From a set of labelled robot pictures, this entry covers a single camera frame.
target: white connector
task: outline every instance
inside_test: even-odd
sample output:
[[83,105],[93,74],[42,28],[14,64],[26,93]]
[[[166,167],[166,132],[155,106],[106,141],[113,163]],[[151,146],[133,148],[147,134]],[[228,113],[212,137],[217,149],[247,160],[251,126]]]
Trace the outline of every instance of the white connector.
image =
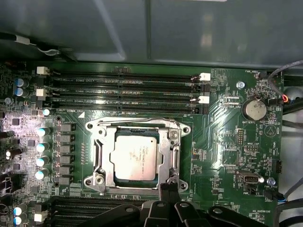
[[40,75],[49,75],[49,69],[44,66],[38,66],[37,67],[37,74]]
[[210,73],[202,72],[202,73],[200,73],[200,75],[199,75],[199,80],[200,80],[200,81],[210,81],[210,76],[211,76]]
[[34,221],[44,222],[46,218],[47,218],[47,211],[38,212],[34,214]]
[[46,89],[38,88],[36,90],[36,96],[37,97],[46,97],[47,96]]
[[198,102],[200,104],[209,104],[209,96],[199,96]]

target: gray metal panel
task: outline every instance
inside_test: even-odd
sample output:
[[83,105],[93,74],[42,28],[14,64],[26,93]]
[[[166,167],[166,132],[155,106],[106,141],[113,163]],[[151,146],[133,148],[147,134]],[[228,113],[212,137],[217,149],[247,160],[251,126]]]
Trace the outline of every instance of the gray metal panel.
[[[303,57],[301,0],[1,0],[0,30],[81,61],[274,67]],[[33,48],[4,48],[20,56]]]

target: motherboard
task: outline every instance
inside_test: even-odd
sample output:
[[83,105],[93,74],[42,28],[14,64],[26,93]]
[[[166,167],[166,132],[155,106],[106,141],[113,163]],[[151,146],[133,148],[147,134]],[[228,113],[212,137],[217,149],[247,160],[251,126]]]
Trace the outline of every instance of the motherboard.
[[169,182],[203,210],[271,225],[282,106],[268,73],[3,62],[0,226],[77,226]]

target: white triangle marking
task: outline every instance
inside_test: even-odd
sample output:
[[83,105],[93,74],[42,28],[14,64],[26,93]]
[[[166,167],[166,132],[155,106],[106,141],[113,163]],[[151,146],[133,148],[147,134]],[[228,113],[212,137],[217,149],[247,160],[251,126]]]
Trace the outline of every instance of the white triangle marking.
[[81,113],[78,118],[85,118],[85,112]]

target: metal socket frame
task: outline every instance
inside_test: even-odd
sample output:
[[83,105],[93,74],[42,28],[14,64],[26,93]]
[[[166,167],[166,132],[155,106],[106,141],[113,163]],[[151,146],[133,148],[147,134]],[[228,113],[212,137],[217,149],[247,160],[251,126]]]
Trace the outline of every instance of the metal socket frame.
[[[123,123],[153,124],[163,127],[119,125]],[[188,184],[179,178],[181,137],[190,134],[191,128],[188,125],[179,123],[174,119],[165,118],[103,117],[87,122],[85,128],[92,133],[91,145],[94,152],[93,174],[84,179],[86,187],[100,192],[100,195],[105,193],[158,195],[159,185],[165,182],[177,182],[179,192],[188,189]],[[110,153],[115,150],[115,133],[119,128],[152,129],[159,133],[157,152],[163,155],[163,163],[157,166],[159,175],[157,187],[133,188],[116,185],[114,181],[115,166],[110,161]]]

